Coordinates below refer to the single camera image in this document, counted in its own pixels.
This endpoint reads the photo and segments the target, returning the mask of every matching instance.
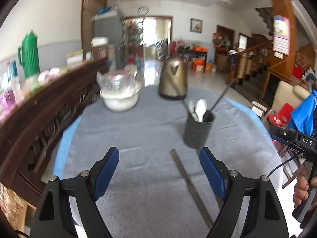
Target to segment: window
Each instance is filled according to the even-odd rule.
[[[168,22],[167,29],[168,29],[168,31],[167,31],[167,36],[168,36],[167,43],[169,44],[171,41],[171,21]]]
[[[241,35],[239,36],[239,48],[247,49],[248,37]]]
[[[156,42],[156,20],[146,18],[143,22],[143,43],[149,46],[156,44]]]

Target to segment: utensil holder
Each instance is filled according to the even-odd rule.
[[[188,114],[183,135],[185,144],[193,149],[202,148],[206,143],[214,119],[215,117],[212,114],[210,122],[196,122],[194,118]]]

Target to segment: table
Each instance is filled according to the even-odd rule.
[[[202,57],[205,57],[205,66],[203,68],[203,71],[206,70],[206,64],[207,64],[207,55],[208,55],[208,52],[198,52],[198,51],[194,51],[192,49],[178,49],[177,50],[177,54],[190,54],[192,55],[193,57],[197,58],[199,56],[202,56]]]
[[[204,97],[210,107],[218,96],[189,88],[189,99]],[[215,109],[215,121],[206,146],[228,169],[245,177],[268,174],[281,160],[267,133],[245,112],[228,100]],[[185,181],[169,151],[175,149],[213,220],[218,203],[200,166],[197,151],[187,147],[182,135],[186,111],[180,101],[158,95],[156,86],[141,88],[137,105],[124,113],[112,113],[102,101],[87,107],[72,133],[63,134],[62,178],[76,176],[103,158],[111,146],[120,159],[106,194],[97,207],[113,237],[205,237],[209,232]],[[278,190],[283,171],[271,175]],[[81,224],[76,202],[70,198],[74,220]],[[245,198],[234,237],[239,237],[248,207]]]
[[[69,66],[23,94],[8,113],[0,112],[0,182],[33,206],[45,188],[41,177],[63,131],[99,97],[98,71],[108,71],[107,59]]]

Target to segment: wooden table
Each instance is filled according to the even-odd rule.
[[[69,69],[1,121],[0,182],[31,205],[39,202],[46,185],[41,177],[63,131],[87,105],[99,99],[98,71],[108,71],[107,59]]]
[[[192,49],[178,49],[177,54],[182,54],[182,57],[184,57],[185,54],[191,55],[194,58],[198,58],[199,56],[205,57],[205,65],[203,67],[203,71],[206,70],[206,64],[207,64],[207,55],[208,52],[198,52],[194,51]]]

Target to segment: gold kettle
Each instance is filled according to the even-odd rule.
[[[186,98],[187,70],[183,60],[175,54],[165,60],[158,88],[159,94],[166,99]]]

